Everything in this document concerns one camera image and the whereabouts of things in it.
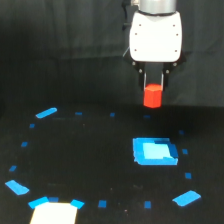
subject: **blue tape piece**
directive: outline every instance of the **blue tape piece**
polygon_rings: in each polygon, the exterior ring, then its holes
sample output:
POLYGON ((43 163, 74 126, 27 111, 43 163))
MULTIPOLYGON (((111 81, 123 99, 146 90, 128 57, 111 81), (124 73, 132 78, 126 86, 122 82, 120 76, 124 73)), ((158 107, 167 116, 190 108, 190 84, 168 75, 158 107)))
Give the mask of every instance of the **blue tape piece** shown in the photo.
POLYGON ((34 128, 35 127, 35 124, 30 124, 30 128, 34 128))
POLYGON ((186 179, 191 179, 191 173, 185 173, 185 178, 186 179))
POLYGON ((13 171, 16 170, 16 168, 17 168, 17 166, 11 166, 11 168, 9 169, 9 171, 10 171, 10 172, 13 172, 13 171))
POLYGON ((16 181, 11 180, 9 182, 5 183, 6 186, 8 186, 12 191, 14 191, 17 195, 26 194, 29 189, 18 184, 16 181))
POLYGON ((21 147, 27 147, 27 145, 28 145, 28 142, 23 142, 23 143, 21 144, 21 147))
POLYGON ((35 201, 29 202, 28 205, 30 206, 30 208, 34 209, 38 205, 42 205, 42 204, 44 204, 46 202, 49 202, 48 198, 47 197, 43 197, 43 198, 37 199, 35 201))
POLYGON ((82 112, 76 112, 75 115, 81 116, 82 115, 82 112))
POLYGON ((183 152, 184 155, 188 155, 187 149, 182 149, 182 152, 183 152))
POLYGON ((148 208, 148 209, 151 208, 151 202, 150 201, 145 201, 145 208, 148 208))
POLYGON ((50 197, 48 198, 49 202, 58 202, 59 198, 57 197, 50 197))
POLYGON ((144 115, 143 117, 146 118, 146 119, 148 119, 148 118, 150 118, 151 116, 150 116, 150 115, 144 115))
POLYGON ((71 202, 71 205, 73 205, 74 207, 80 209, 82 208, 82 206, 84 205, 85 203, 84 202, 81 202, 81 201, 77 201, 77 200, 73 200, 71 202))
POLYGON ((140 165, 177 165, 177 158, 145 159, 144 143, 154 143, 155 141, 169 141, 169 138, 136 138, 133 139, 134 161, 140 165))
POLYGON ((178 158, 178 152, 177 152, 177 148, 174 144, 167 144, 170 150, 170 155, 173 158, 178 158))
POLYGON ((199 195, 198 193, 194 191, 188 191, 187 193, 180 195, 177 198, 174 198, 172 201, 183 207, 192 203, 193 201, 196 201, 199 198, 201 198, 201 195, 199 195))
POLYGON ((45 111, 37 114, 36 117, 41 119, 41 118, 44 118, 44 117, 46 117, 48 115, 51 115, 51 114, 55 113, 56 111, 57 111, 57 108, 50 108, 48 110, 45 110, 45 111))
POLYGON ((106 208, 107 207, 107 201, 100 200, 99 204, 98 204, 98 207, 99 208, 106 208))
POLYGON ((179 134, 180 134, 180 135, 184 135, 184 131, 183 131, 183 130, 180 130, 180 131, 179 131, 179 134))

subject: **red cube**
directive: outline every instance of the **red cube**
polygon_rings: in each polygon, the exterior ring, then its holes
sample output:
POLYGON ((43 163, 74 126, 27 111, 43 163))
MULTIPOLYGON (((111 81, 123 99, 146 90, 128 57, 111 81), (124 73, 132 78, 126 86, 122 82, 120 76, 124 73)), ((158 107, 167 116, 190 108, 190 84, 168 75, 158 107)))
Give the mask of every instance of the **red cube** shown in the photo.
POLYGON ((159 84, 149 84, 145 87, 144 106, 150 108, 161 107, 162 105, 162 86, 159 84))

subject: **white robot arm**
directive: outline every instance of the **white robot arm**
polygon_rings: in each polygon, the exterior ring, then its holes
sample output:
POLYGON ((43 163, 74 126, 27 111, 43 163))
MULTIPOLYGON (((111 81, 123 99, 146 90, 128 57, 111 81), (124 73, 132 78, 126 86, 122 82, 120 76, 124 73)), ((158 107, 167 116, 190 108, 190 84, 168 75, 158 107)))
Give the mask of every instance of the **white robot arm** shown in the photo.
POLYGON ((124 1, 126 5, 138 6, 138 10, 130 24, 130 46, 123 57, 138 71, 142 90, 146 86, 145 63, 163 62, 161 86, 164 91, 171 71, 186 61, 182 52, 182 24, 180 13, 176 11, 177 0, 124 1))

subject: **black surface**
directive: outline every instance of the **black surface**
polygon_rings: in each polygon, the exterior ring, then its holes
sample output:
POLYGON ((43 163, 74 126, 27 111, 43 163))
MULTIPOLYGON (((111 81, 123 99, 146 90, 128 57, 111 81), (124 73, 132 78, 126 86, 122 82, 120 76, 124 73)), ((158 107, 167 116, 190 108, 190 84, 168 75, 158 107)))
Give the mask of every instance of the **black surface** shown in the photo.
POLYGON ((35 118, 48 108, 8 108, 0 120, 0 223, 29 223, 33 211, 27 203, 43 196, 85 202, 77 224, 223 223, 223 109, 74 105, 35 118), (144 119, 145 114, 151 118, 144 119), (170 138, 178 149, 178 166, 135 163, 136 137, 170 138), (12 165, 18 168, 9 173, 12 165), (4 185, 12 179, 30 192, 15 195, 4 185), (188 190, 202 199, 184 208, 172 202, 188 190), (107 200, 106 209, 97 207, 99 200, 107 200), (152 202, 151 210, 144 209, 144 201, 152 202))

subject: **white square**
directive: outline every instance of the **white square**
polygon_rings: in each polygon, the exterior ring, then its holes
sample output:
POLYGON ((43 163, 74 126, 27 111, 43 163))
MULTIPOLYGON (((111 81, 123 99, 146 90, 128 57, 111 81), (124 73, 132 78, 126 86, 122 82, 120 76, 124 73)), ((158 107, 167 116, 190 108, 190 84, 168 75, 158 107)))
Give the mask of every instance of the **white square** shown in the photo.
POLYGON ((30 224, 74 224, 77 208, 69 203, 44 203, 38 205, 30 224))
POLYGON ((170 156, 170 150, 166 144, 144 143, 143 151, 145 159, 173 158, 170 156))
POLYGON ((145 16, 135 12, 129 42, 131 57, 135 61, 177 61, 182 47, 180 13, 176 12, 171 16, 145 16))

